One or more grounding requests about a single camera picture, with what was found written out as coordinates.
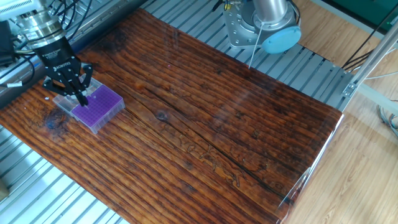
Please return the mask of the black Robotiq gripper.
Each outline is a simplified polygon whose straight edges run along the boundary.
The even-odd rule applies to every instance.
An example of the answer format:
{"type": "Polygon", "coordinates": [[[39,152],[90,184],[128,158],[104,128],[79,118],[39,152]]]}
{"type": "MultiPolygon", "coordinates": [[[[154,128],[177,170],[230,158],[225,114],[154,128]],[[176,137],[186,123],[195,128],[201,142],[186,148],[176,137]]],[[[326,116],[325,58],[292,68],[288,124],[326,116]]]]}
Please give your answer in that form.
{"type": "Polygon", "coordinates": [[[49,76],[42,85],[45,89],[62,96],[74,96],[81,106],[88,105],[86,89],[91,82],[93,67],[90,63],[81,65],[66,37],[34,49],[34,52],[41,59],[46,75],[49,76]],[[85,75],[83,81],[80,81],[79,76],[69,75],[79,74],[80,67],[85,75]]]}

